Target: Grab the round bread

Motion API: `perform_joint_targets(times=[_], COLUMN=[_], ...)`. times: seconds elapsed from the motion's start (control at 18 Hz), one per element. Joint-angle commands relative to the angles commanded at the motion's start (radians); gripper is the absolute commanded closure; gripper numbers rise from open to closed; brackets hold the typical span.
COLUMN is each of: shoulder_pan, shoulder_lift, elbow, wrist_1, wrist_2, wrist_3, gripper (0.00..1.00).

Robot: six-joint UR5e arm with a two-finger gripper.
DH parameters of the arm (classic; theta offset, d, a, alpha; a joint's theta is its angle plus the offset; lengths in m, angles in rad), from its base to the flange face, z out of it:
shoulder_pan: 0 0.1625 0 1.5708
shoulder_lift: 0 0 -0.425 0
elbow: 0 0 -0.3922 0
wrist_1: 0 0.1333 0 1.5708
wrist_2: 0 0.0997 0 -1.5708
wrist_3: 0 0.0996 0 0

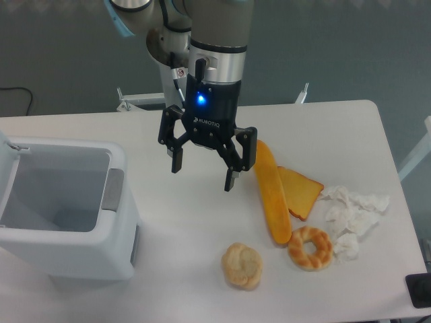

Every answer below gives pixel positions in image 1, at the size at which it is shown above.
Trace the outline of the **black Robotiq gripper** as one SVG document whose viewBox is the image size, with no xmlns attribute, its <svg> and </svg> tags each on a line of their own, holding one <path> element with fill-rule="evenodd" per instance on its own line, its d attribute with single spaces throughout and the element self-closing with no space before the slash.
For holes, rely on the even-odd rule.
<svg viewBox="0 0 431 323">
<path fill-rule="evenodd" d="M 171 172 L 177 173 L 183 164 L 183 145 L 194 144 L 216 149 L 227 166 L 224 190 L 229 192 L 242 171 L 249 171 L 257 154 L 257 129 L 235 128 L 241 81 L 235 83 L 204 83 L 188 79 L 185 112 L 171 105 L 162 111 L 158 142 L 167 147 L 172 158 Z M 176 121 L 180 120 L 186 133 L 174 136 Z M 242 147 L 236 150 L 232 137 Z"/>
</svg>

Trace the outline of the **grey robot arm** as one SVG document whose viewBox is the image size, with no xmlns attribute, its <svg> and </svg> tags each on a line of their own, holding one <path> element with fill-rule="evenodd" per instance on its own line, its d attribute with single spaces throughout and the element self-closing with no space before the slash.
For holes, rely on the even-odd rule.
<svg viewBox="0 0 431 323">
<path fill-rule="evenodd" d="M 182 166 L 183 145 L 216 150 L 227 165 L 225 190 L 252 168 L 257 130 L 236 125 L 238 98 L 251 30 L 252 1 L 107 1 L 118 27 L 145 34 L 147 49 L 170 68 L 172 91 L 158 140 Z"/>
</svg>

